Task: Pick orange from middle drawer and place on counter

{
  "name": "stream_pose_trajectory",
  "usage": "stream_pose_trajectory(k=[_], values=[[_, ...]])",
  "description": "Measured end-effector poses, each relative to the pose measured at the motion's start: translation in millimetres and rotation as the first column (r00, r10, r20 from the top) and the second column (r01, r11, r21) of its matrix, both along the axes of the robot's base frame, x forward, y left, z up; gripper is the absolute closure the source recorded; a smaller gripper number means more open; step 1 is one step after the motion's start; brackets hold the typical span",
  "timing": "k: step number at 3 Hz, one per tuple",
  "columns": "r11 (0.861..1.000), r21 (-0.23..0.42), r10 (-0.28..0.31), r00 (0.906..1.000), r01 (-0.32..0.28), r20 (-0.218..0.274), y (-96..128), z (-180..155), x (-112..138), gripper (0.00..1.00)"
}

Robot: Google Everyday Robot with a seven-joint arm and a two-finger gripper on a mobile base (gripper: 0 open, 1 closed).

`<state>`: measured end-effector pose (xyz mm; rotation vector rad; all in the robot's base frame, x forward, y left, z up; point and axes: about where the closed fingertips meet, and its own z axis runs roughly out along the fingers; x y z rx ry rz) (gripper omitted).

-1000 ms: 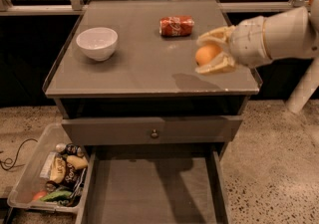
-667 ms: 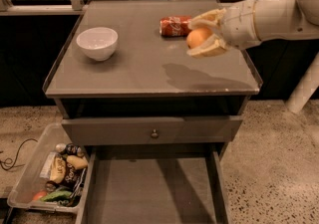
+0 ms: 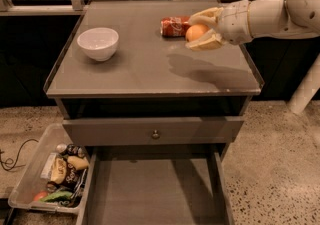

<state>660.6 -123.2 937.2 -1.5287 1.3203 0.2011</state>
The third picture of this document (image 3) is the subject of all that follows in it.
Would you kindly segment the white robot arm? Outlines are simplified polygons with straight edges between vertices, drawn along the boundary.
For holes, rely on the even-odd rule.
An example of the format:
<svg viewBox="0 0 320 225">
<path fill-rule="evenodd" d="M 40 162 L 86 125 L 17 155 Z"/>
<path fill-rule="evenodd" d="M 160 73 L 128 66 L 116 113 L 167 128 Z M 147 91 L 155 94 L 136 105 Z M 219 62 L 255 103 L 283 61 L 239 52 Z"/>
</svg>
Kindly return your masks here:
<svg viewBox="0 0 320 225">
<path fill-rule="evenodd" d="M 320 36 L 320 0 L 241 0 L 193 14 L 188 23 L 209 30 L 186 47 L 193 51 L 240 45 L 255 38 L 308 39 Z"/>
</svg>

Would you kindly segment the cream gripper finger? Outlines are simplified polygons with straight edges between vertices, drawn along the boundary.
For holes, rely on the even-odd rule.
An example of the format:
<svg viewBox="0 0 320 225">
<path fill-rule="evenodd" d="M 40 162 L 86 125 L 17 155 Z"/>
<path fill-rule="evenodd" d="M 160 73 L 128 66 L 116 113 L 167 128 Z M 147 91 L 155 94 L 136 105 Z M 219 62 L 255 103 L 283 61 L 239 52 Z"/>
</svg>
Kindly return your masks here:
<svg viewBox="0 0 320 225">
<path fill-rule="evenodd" d="M 188 23 L 190 25 L 203 24 L 209 27 L 216 27 L 218 25 L 218 17 L 223 12 L 223 7 L 212 7 L 198 13 L 193 14 Z"/>
<path fill-rule="evenodd" d="M 207 51 L 219 49 L 225 44 L 223 37 L 210 29 L 196 40 L 189 41 L 186 47 L 192 51 Z"/>
</svg>

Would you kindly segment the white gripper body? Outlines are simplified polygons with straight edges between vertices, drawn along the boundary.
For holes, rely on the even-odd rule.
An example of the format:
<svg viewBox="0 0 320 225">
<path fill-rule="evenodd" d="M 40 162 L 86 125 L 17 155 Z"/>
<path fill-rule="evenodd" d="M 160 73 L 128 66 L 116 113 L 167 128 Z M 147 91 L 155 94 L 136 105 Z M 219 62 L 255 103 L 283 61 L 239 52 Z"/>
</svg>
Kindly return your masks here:
<svg viewBox="0 0 320 225">
<path fill-rule="evenodd" d="M 249 28 L 249 0 L 232 2 L 218 16 L 217 31 L 224 40 L 233 45 L 253 40 Z"/>
</svg>

